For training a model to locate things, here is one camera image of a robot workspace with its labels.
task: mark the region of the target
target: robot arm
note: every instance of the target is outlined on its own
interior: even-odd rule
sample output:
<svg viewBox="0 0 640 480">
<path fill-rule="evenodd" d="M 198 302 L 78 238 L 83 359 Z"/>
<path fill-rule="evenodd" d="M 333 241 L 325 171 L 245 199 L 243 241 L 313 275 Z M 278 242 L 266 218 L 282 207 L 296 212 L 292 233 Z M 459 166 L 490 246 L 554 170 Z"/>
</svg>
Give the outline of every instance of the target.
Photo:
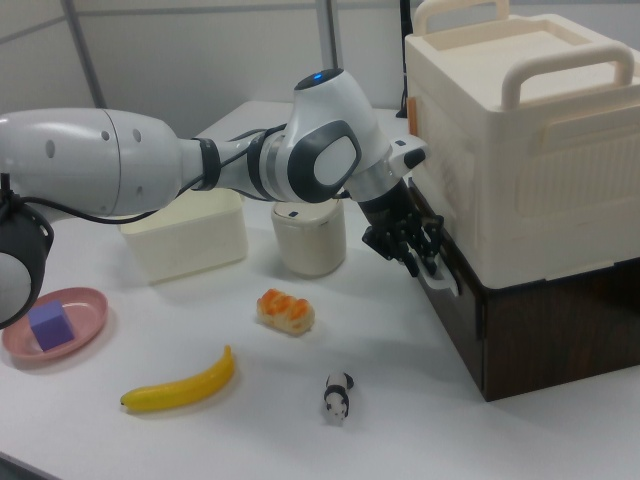
<svg viewBox="0 0 640 480">
<path fill-rule="evenodd" d="M 41 287 L 53 240 L 47 220 L 59 214 L 38 202 L 108 217 L 158 210 L 187 187 L 309 203 L 344 188 L 372 225 L 365 242 L 416 276 L 411 251 L 429 268 L 439 246 L 425 236 L 402 177 L 428 155 L 416 137 L 390 142 L 358 84 L 340 69 L 295 87 L 286 125 L 227 142 L 181 140 L 159 120 L 113 110 L 2 116 L 0 328 L 24 315 Z M 41 238 L 25 241 L 27 230 Z"/>
</svg>

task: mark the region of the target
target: table surface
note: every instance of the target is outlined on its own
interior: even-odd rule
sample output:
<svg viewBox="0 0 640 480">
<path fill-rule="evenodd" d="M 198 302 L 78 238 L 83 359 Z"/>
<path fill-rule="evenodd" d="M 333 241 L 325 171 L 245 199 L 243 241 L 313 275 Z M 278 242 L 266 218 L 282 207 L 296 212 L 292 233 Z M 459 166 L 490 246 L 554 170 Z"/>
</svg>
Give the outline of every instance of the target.
<svg viewBox="0 0 640 480">
<path fill-rule="evenodd" d="M 249 102 L 203 135 L 277 125 L 290 109 Z M 389 136 L 406 132 L 377 114 Z M 640 369 L 486 403 L 419 283 L 362 244 L 357 205 L 345 206 L 345 262 L 319 279 L 284 267 L 270 209 L 244 204 L 246 259 L 153 287 L 116 227 L 56 223 L 42 293 L 96 288 L 108 323 L 57 361 L 0 347 L 0 455 L 65 480 L 638 477 Z M 314 305 L 311 332 L 257 323 L 272 287 Z M 237 373 L 219 394 L 148 414 L 120 406 L 134 387 L 205 369 L 227 343 Z M 355 380 L 342 426 L 323 414 L 335 371 Z"/>
</svg>

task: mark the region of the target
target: purple cube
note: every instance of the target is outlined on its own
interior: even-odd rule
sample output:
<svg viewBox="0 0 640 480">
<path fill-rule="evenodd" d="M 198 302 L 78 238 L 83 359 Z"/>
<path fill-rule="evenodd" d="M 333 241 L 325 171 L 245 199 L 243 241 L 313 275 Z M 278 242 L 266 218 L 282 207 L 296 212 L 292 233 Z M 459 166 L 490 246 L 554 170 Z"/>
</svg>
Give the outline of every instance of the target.
<svg viewBox="0 0 640 480">
<path fill-rule="evenodd" d="M 27 315 L 43 352 L 73 340 L 71 323 L 59 300 L 34 307 Z"/>
</svg>

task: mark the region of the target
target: wooden base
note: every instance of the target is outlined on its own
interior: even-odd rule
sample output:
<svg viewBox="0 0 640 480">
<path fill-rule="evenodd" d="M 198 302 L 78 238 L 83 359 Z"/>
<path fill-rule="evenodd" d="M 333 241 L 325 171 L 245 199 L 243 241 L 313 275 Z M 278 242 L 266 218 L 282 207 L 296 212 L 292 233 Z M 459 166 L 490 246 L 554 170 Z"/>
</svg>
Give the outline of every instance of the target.
<svg viewBox="0 0 640 480">
<path fill-rule="evenodd" d="M 413 182 L 411 194 L 432 216 Z M 446 230 L 441 254 L 460 296 L 425 292 L 487 401 L 640 364 L 640 258 L 492 290 Z"/>
</svg>

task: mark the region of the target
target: toy panda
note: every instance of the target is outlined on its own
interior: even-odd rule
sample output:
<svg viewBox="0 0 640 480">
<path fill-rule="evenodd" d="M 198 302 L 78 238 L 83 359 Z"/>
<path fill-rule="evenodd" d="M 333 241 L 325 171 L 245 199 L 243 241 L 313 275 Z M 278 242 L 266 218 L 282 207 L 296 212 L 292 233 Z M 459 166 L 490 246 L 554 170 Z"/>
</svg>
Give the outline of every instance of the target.
<svg viewBox="0 0 640 480">
<path fill-rule="evenodd" d="M 327 378 L 324 401 L 330 415 L 344 420 L 349 415 L 349 396 L 347 391 L 353 387 L 353 378 L 346 373 L 331 374 Z"/>
</svg>

